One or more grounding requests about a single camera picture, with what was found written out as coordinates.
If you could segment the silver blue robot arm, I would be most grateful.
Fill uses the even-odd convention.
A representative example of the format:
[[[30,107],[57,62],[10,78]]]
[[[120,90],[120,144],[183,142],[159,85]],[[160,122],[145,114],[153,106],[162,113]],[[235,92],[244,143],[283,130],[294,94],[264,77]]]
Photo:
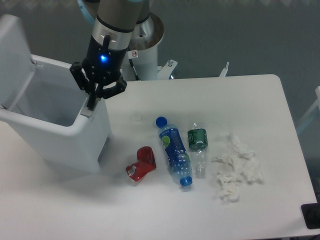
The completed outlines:
[[[125,91],[121,65],[137,24],[149,16],[147,0],[79,0],[93,29],[86,57],[74,62],[70,72],[80,90],[88,94],[87,108],[93,110],[100,99]]]

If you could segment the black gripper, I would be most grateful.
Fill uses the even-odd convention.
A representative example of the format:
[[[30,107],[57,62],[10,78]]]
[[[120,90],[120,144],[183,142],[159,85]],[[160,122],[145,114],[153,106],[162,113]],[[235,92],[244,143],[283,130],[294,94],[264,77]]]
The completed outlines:
[[[88,94],[87,107],[94,109],[97,98],[109,99],[126,90],[127,82],[120,73],[127,48],[122,50],[104,49],[93,36],[90,38],[86,57],[74,62],[69,68],[79,89]],[[96,82],[114,82],[112,87]]]

